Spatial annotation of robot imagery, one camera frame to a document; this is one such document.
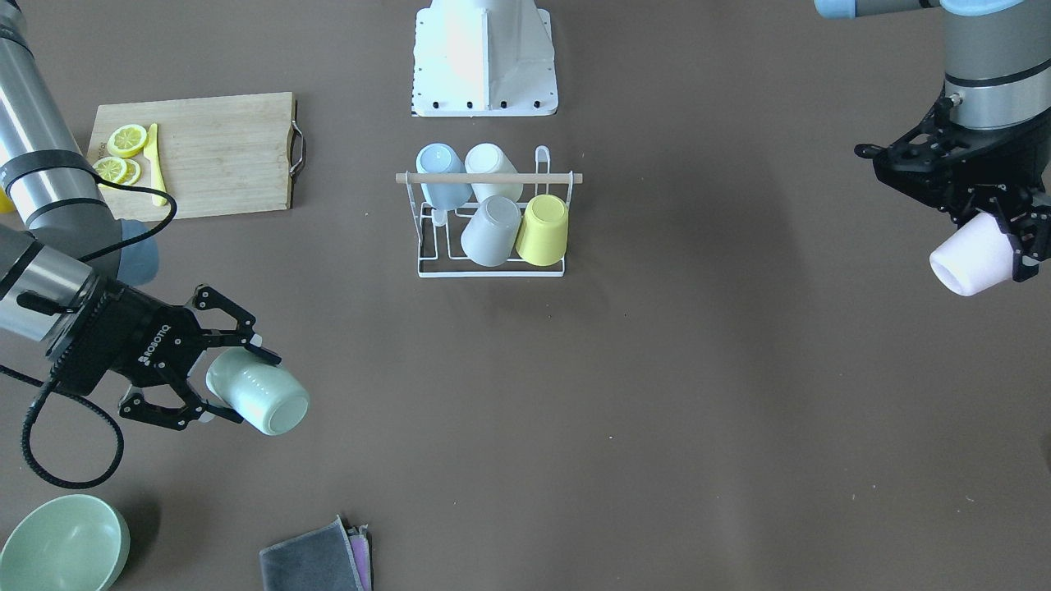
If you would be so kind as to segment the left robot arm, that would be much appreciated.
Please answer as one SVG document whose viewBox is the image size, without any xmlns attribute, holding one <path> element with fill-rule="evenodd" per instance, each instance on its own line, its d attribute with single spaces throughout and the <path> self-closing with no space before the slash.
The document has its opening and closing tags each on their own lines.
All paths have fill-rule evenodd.
<svg viewBox="0 0 1051 591">
<path fill-rule="evenodd" d="M 947 213 L 929 257 L 950 291 L 1023 282 L 1049 262 L 1050 7 L 1047 1 L 818 1 L 827 19 L 943 11 L 943 86 L 912 130 L 859 144 L 877 178 Z"/>
</svg>

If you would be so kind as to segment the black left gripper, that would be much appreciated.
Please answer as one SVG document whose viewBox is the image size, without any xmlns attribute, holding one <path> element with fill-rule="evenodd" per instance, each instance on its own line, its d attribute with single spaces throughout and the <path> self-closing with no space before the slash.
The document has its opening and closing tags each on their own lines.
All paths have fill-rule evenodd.
<svg viewBox="0 0 1051 591">
<path fill-rule="evenodd" d="M 1049 113 L 998 130 L 951 121 L 960 98 L 939 97 L 912 130 L 887 147 L 858 144 L 879 180 L 924 206 L 949 213 L 960 229 L 982 218 L 1008 239 L 1011 279 L 1039 273 L 1050 257 Z"/>
</svg>

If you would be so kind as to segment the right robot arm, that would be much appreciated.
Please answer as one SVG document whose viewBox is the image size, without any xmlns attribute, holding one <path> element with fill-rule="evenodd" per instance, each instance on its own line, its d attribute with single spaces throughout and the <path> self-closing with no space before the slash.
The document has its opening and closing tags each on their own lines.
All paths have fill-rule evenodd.
<svg viewBox="0 0 1051 591">
<path fill-rule="evenodd" d="M 231 347 L 277 366 L 255 318 L 206 285 L 185 305 L 139 291 L 128 247 L 146 231 L 110 212 L 101 180 L 53 101 L 15 1 L 2 4 L 2 189 L 23 231 L 2 229 L 2 328 L 48 343 L 51 392 L 85 399 L 106 373 L 131 388 L 121 415 L 182 430 L 214 415 L 243 422 L 247 404 L 213 385 L 215 403 L 188 383 L 209 349 Z"/>
</svg>

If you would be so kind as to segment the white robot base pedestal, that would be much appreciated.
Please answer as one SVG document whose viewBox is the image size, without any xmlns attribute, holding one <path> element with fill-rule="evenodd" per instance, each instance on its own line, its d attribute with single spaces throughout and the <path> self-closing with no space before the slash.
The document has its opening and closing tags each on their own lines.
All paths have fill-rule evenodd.
<svg viewBox="0 0 1051 591">
<path fill-rule="evenodd" d="M 415 15 L 411 115 L 544 117 L 559 108 L 549 11 L 433 1 Z"/>
</svg>

